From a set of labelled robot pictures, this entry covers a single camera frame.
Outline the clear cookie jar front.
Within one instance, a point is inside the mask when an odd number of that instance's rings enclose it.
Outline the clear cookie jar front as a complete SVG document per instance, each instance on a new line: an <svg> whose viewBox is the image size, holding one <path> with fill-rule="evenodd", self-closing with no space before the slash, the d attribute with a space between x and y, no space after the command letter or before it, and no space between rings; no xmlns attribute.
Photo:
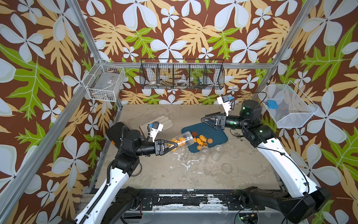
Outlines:
<svg viewBox="0 0 358 224"><path fill-rule="evenodd" d="M209 156L210 156L210 149L206 146L203 146L199 152L199 161L201 163L204 163L207 161Z"/></svg>

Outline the clear cookie jar back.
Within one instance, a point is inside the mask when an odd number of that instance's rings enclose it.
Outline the clear cookie jar back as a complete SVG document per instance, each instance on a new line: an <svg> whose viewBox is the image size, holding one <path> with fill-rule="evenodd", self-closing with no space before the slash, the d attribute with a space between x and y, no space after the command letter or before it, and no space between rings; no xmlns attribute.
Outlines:
<svg viewBox="0 0 358 224"><path fill-rule="evenodd" d="M194 144L194 139L190 132L184 132L181 135L171 139L170 142L178 144L178 146L172 150L174 152L176 150L187 149L189 146Z"/></svg>

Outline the clear cookie jar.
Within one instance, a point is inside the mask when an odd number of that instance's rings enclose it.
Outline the clear cookie jar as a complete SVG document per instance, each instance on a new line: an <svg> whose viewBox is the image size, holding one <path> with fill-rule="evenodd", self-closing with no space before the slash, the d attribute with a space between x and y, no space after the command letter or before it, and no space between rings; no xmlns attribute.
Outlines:
<svg viewBox="0 0 358 224"><path fill-rule="evenodd" d="M199 152L199 161L201 163L204 163L207 161L209 156L210 156L210 149L206 146L203 146Z"/></svg>
<svg viewBox="0 0 358 224"><path fill-rule="evenodd" d="M224 154L224 147L222 145L214 146L211 154L211 158L213 161L219 161Z"/></svg>
<svg viewBox="0 0 358 224"><path fill-rule="evenodd" d="M178 146L172 150L174 152L176 150L187 149L189 146L194 144L194 139L190 132L184 132L181 135L171 139L170 142L178 144Z"/></svg>

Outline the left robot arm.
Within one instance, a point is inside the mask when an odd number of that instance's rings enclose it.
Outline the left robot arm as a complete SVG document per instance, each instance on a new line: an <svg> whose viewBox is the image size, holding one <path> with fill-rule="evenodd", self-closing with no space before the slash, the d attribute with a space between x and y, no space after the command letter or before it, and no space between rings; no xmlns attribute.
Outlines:
<svg viewBox="0 0 358 224"><path fill-rule="evenodd" d="M77 215L75 224L115 224L123 215L139 205L140 191L127 187L118 192L129 180L140 162L140 156L165 155L178 147L176 142L155 140L149 142L138 130L130 130L118 122L107 131L108 139L118 149L106 171L106 180L88 205Z"/></svg>

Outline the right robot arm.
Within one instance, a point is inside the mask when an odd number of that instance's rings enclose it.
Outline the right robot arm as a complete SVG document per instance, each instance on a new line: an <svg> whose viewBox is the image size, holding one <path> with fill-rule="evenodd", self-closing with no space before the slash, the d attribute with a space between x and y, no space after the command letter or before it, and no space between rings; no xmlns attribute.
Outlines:
<svg viewBox="0 0 358 224"><path fill-rule="evenodd" d="M239 129L243 137L259 150L278 174L283 192L249 187L241 192L242 207L269 207L281 212L284 221L298 224L319 212L328 201L330 192L316 185L285 151L272 129L261 123L262 107L259 102L245 100L238 116L212 113L201 122L217 129Z"/></svg>

